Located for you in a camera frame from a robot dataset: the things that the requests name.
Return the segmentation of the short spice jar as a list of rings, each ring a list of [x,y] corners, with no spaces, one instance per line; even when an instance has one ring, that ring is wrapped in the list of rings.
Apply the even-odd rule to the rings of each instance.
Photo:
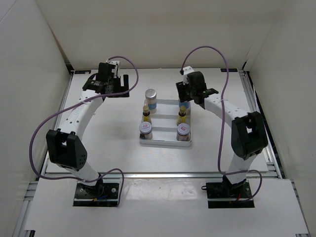
[[[191,128],[187,123],[181,123],[177,126],[176,139],[178,141],[189,141],[191,135]]]
[[[150,122],[144,121],[139,125],[140,139],[151,140],[153,137],[152,125]]]

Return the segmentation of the tall white shaker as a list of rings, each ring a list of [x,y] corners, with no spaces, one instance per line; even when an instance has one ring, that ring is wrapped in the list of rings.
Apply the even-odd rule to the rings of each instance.
[[[145,91],[146,105],[152,114],[157,111],[157,93],[154,89],[147,89]]]
[[[190,115],[191,114],[191,104],[189,101],[181,102],[178,100],[178,105],[179,105],[179,112],[178,114],[186,114]]]

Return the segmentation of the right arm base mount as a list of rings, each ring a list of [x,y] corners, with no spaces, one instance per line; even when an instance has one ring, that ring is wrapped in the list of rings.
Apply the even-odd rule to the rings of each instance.
[[[252,196],[252,192],[247,181],[234,190],[229,190],[224,182],[209,182],[201,189],[206,191],[209,209],[255,207],[253,199],[248,200]]]

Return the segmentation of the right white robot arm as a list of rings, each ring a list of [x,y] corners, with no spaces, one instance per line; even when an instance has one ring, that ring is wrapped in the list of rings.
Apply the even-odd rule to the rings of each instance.
[[[227,171],[219,170],[223,175],[222,193],[234,197],[245,183],[246,174],[254,159],[267,147],[268,139],[262,115],[259,112],[247,112],[224,100],[223,93],[207,88],[204,75],[200,71],[181,70],[181,82],[176,83],[181,102],[194,101],[204,110],[213,113],[222,120],[217,164],[221,164],[225,125],[231,129],[231,147],[233,158]]]

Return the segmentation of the yellow label bottle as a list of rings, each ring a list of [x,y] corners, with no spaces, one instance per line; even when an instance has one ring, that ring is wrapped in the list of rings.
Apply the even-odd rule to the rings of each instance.
[[[150,109],[147,105],[143,106],[142,122],[152,123]]]
[[[178,118],[177,118],[177,125],[180,125],[181,123],[185,123],[186,121],[186,107],[181,106],[179,108]]]

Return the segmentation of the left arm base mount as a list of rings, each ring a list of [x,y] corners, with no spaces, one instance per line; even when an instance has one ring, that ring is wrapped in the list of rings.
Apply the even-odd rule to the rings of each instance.
[[[96,186],[77,183],[73,206],[117,207],[119,204],[119,182],[97,182]]]

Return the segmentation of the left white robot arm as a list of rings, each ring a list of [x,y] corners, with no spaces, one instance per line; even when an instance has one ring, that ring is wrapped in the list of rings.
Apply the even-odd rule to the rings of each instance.
[[[93,198],[102,195],[104,186],[101,181],[96,181],[100,174],[88,164],[87,150],[81,140],[92,116],[105,100],[103,97],[91,100],[91,97],[129,90],[128,75],[123,75],[124,84],[121,85],[119,67],[120,61],[100,63],[98,72],[92,74],[82,87],[81,105],[71,110],[57,130],[49,130],[46,134],[50,162],[80,178]]]

